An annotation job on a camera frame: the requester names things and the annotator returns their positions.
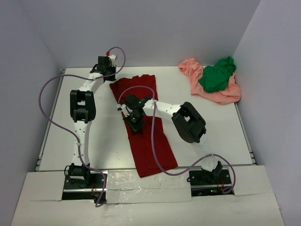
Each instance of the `white wall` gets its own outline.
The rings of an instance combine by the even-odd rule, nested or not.
[[[0,225],[8,226],[47,125],[39,112],[39,90],[58,69],[18,1],[0,1],[0,31]],[[56,86],[45,92],[47,112]]]
[[[300,0],[261,0],[234,54],[238,107],[286,226],[301,224],[300,12]]]
[[[233,55],[260,2],[20,1],[62,68],[91,67],[115,45],[124,48],[127,66],[176,66],[188,57],[214,64]]]

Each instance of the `wire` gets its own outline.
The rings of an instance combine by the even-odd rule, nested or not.
[[[99,76],[99,77],[96,77],[96,79],[100,79],[100,78],[105,78],[105,77],[113,76],[113,75],[119,73],[119,72],[123,69],[124,65],[126,64],[126,54],[125,54],[125,52],[123,51],[123,49],[120,48],[120,47],[115,46],[115,47],[112,47],[111,49],[109,49],[109,52],[110,52],[111,50],[113,50],[113,49],[116,49],[116,48],[120,49],[120,50],[122,51],[122,53],[123,53],[123,56],[124,56],[123,64],[122,64],[121,68],[120,68],[117,72],[115,72],[115,73],[113,73],[113,74]],[[42,86],[42,88],[41,88],[41,90],[40,90],[40,93],[39,93],[39,108],[40,108],[42,114],[44,115],[44,117],[45,117],[50,123],[52,123],[52,124],[56,125],[57,127],[59,127],[59,128],[65,130],[65,131],[71,133],[72,135],[74,135],[75,138],[76,138],[76,140],[77,140],[77,143],[80,144],[79,137],[78,137],[74,132],[72,132],[70,129],[67,129],[67,128],[65,128],[64,126],[61,126],[61,125],[57,124],[56,122],[54,122],[54,121],[53,121],[53,120],[52,120],[52,119],[44,112],[44,109],[43,109],[42,104],[41,104],[41,96],[42,96],[42,93],[43,93],[45,87],[46,87],[51,81],[53,81],[53,80],[55,80],[55,79],[62,78],[62,77],[74,77],[74,78],[84,79],[84,80],[88,80],[88,81],[93,81],[93,79],[88,79],[88,78],[81,77],[81,76],[74,75],[74,74],[62,74],[62,75],[58,75],[58,76],[56,76],[56,77],[51,78],[51,79],[49,79],[47,82],[45,82],[45,84]],[[105,176],[105,174],[104,174],[101,170],[92,168],[92,167],[90,167],[90,166],[88,166],[88,165],[85,164],[85,162],[83,161],[83,159],[82,159],[82,157],[81,157],[80,145],[78,146],[78,154],[79,154],[79,159],[80,159],[81,163],[83,164],[83,166],[85,166],[85,167],[86,167],[87,169],[89,169],[89,170],[94,170],[94,171],[97,171],[97,172],[101,173],[102,176],[103,176],[103,178],[104,178],[103,189],[102,189],[100,195],[98,196],[98,199],[97,199],[96,204],[95,204],[95,207],[100,207],[100,206],[102,206],[102,205],[104,205],[104,204],[106,203],[106,202],[103,202],[102,204],[99,204],[100,199],[101,199],[101,197],[102,197],[102,195],[103,195],[105,186],[106,186],[106,176]]]
[[[130,90],[130,89],[133,89],[133,88],[146,88],[146,89],[149,89],[150,91],[152,91],[152,98],[153,98],[153,100],[155,100],[155,91],[154,91],[152,88],[147,87],[147,86],[132,86],[132,87],[127,88],[126,90],[124,90],[124,91],[121,93],[121,95],[120,95],[120,97],[119,97],[119,99],[118,99],[118,104],[120,103],[121,97],[124,95],[124,93],[127,92],[127,91]],[[163,173],[165,173],[165,174],[167,174],[167,175],[170,175],[170,176],[178,176],[178,175],[181,175],[181,174],[183,174],[183,173],[189,171],[192,167],[194,167],[196,164],[198,164],[200,161],[202,161],[202,160],[205,159],[205,158],[208,158],[208,157],[210,157],[210,156],[216,156],[216,157],[219,157],[219,158],[221,158],[222,160],[224,160],[224,161],[229,165],[229,167],[231,168],[231,170],[232,170],[232,172],[233,172],[233,184],[232,184],[232,186],[231,186],[230,188],[224,189],[223,192],[222,192],[223,194],[228,194],[228,193],[230,193],[230,192],[233,190],[233,188],[234,188],[234,186],[235,186],[235,183],[236,183],[236,175],[235,175],[235,171],[234,171],[232,165],[231,165],[225,158],[221,157],[219,154],[207,154],[207,155],[204,155],[203,157],[201,157],[201,158],[199,158],[197,161],[195,161],[195,162],[194,162],[191,166],[189,166],[187,169],[185,169],[185,170],[183,170],[183,171],[181,171],[181,172],[179,172],[179,173],[169,173],[169,172],[167,172],[165,169],[163,169],[163,167],[161,166],[161,164],[160,164],[160,162],[159,162],[159,160],[158,160],[158,158],[157,158],[156,151],[155,151],[154,129],[155,129],[156,109],[157,109],[157,105],[156,105],[156,101],[154,101],[154,111],[153,111],[153,116],[152,116],[151,133],[150,133],[150,134],[151,134],[151,148],[152,148],[152,153],[153,153],[154,158],[155,158],[155,162],[156,162],[157,166],[159,167],[159,169],[160,169]]]

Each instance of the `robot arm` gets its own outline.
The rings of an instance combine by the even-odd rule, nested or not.
[[[193,144],[197,149],[204,150],[206,153],[203,155],[212,153],[211,147],[206,142],[206,122],[189,102],[185,102],[183,105],[174,105],[150,97],[144,97],[140,100],[135,95],[128,95],[124,104],[118,106],[118,110],[123,112],[123,120],[128,123],[133,134],[142,128],[144,116],[153,116],[155,103],[156,117],[171,120],[179,136],[187,143]],[[222,164],[217,157],[212,156],[202,161],[202,169],[209,172],[214,171],[214,174],[218,175],[222,169]]]
[[[86,165],[89,165],[88,156],[89,132],[96,116],[94,94],[105,80],[114,81],[115,76],[104,79],[96,79],[102,75],[116,72],[116,55],[99,56],[98,64],[91,70],[88,80],[77,90],[70,92],[70,116],[74,121],[74,132],[79,137],[80,144],[75,143],[71,165],[68,170],[68,179],[81,179],[89,181],[90,170],[82,166],[79,159],[78,146],[81,148],[81,157]]]

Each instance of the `green shirt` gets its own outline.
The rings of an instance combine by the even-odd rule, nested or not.
[[[232,57],[221,59],[214,66],[204,68],[203,77],[199,83],[208,93],[225,90],[235,69],[236,66]]]

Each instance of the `white platform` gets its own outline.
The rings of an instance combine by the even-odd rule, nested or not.
[[[67,69],[66,74],[88,76],[90,68]],[[119,78],[135,75],[156,75],[160,101],[183,104],[191,102],[206,121],[208,141],[214,153],[225,157],[231,164],[252,164],[243,130],[234,104],[221,106],[199,96],[190,95],[188,78],[177,67],[126,67]],[[83,80],[65,77],[60,88],[53,120],[74,129],[70,117],[70,91],[78,89]],[[116,109],[109,83],[105,82],[95,94],[96,118],[89,139],[91,166],[99,169],[134,169],[127,132],[120,112]],[[180,167],[190,166],[205,153],[196,153],[190,144],[177,134],[171,121],[163,121],[164,133]],[[72,160],[74,137],[51,125],[43,150],[41,171],[63,170]]]
[[[235,196],[100,208],[90,200],[61,201],[62,172],[28,173],[12,226],[284,226],[264,166],[235,167],[235,171]]]

